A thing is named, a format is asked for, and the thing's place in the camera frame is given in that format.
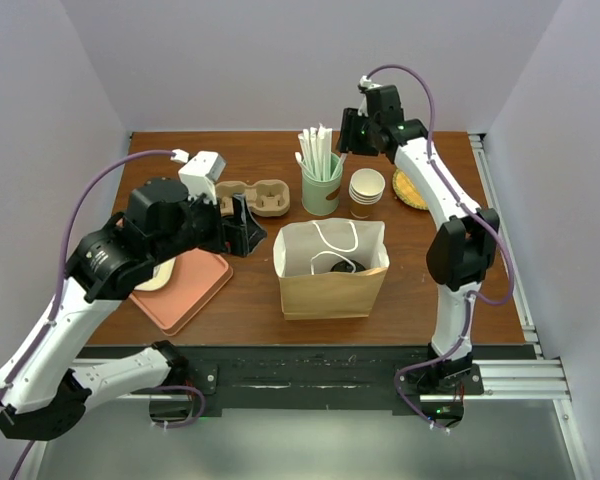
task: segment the white rope handle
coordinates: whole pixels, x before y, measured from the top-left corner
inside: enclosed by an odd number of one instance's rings
[[[311,223],[313,223],[316,226],[316,228],[318,229],[318,234],[320,235],[320,238],[322,239],[324,244],[327,247],[331,248],[332,250],[337,250],[338,252],[342,252],[342,253],[351,253],[351,252],[355,252],[358,249],[358,232],[356,232],[356,226],[353,224],[353,222],[351,220],[349,220],[349,225],[351,225],[351,231],[353,232],[353,248],[350,248],[349,250],[334,247],[333,245],[331,245],[329,242],[327,242],[327,239],[324,238],[324,235],[322,234],[322,230],[320,230],[320,225],[318,225],[318,222],[316,222],[315,220],[312,220]]]
[[[339,253],[336,253],[336,252],[331,252],[331,251],[329,251],[329,250],[324,250],[323,252],[320,252],[320,253],[318,253],[317,255],[314,255],[314,256],[311,258],[311,275],[315,275],[315,274],[316,274],[316,272],[315,272],[315,268],[314,268],[314,266],[313,266],[313,261],[314,261],[316,258],[318,258],[320,255],[326,255],[326,254],[329,254],[329,255],[335,255],[336,257],[340,257],[340,258],[341,258],[341,259],[343,259],[345,262],[347,262],[349,265],[351,265],[351,267],[353,268],[353,271],[352,271],[351,273],[356,273],[356,270],[357,270],[357,269],[356,269],[356,266],[354,265],[354,263],[353,263],[351,260],[349,260],[348,258],[346,258],[344,255],[340,255]]]

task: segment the brown paper bag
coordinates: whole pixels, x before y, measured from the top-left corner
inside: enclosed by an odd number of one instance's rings
[[[273,262],[284,318],[368,317],[389,267],[383,242],[383,222],[330,218],[282,227]],[[367,270],[330,272],[343,258]]]

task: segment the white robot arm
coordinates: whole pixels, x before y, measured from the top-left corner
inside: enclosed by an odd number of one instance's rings
[[[0,368],[0,429],[7,438],[52,440],[92,408],[120,395],[180,384],[187,360],[169,342],[104,365],[70,365],[95,329],[160,263],[193,248],[249,255],[266,237],[244,196],[222,217],[215,182],[225,161],[215,152],[189,159],[180,181],[155,178],[135,189],[125,213],[85,236],[66,264],[58,314],[53,301],[9,361]],[[14,366],[22,364],[15,376]]]
[[[411,179],[426,201],[438,230],[427,253],[429,272],[438,283],[431,356],[447,354],[462,338],[459,348],[446,357],[449,362],[445,363],[450,365],[442,368],[442,376],[457,375],[471,365],[470,328],[466,333],[463,330],[467,302],[472,316],[475,296],[467,293],[479,291],[486,270],[493,264],[496,247],[494,239],[467,211],[480,216],[496,231],[499,217],[492,209],[481,209],[464,192],[440,159],[435,145],[431,144],[431,151],[427,151],[428,132],[419,120],[404,120],[395,86],[375,84],[365,76],[358,87],[364,99],[359,108],[344,110],[338,150],[361,155],[385,154]]]

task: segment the white wall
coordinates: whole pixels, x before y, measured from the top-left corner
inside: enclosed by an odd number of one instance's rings
[[[545,353],[600,479],[600,0],[564,0],[487,134]]]
[[[0,2],[0,366],[49,301],[61,231],[125,131],[58,1]],[[79,238],[110,212],[111,179],[82,212]],[[0,478],[22,446],[0,434]]]
[[[131,130],[339,126],[387,62],[431,83],[441,130],[482,132],[559,0],[62,0]],[[402,74],[407,114],[426,121]]]

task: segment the paper cup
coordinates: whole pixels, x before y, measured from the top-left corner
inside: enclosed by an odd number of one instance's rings
[[[360,198],[375,198],[384,192],[385,181],[380,172],[361,168],[351,176],[349,186]]]
[[[358,219],[371,216],[373,208],[382,198],[386,182],[382,174],[371,168],[362,168],[351,176],[349,196],[351,215]]]

